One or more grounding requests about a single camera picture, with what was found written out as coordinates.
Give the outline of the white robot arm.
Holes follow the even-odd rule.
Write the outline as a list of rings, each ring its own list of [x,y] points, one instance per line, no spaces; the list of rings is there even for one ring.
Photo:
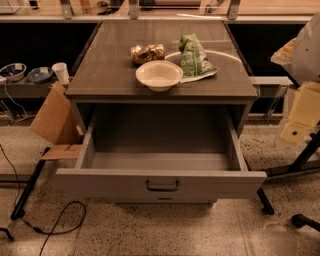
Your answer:
[[[275,52],[271,61],[281,65],[299,84],[279,133],[282,141],[299,143],[320,121],[320,13],[315,13],[296,38]]]

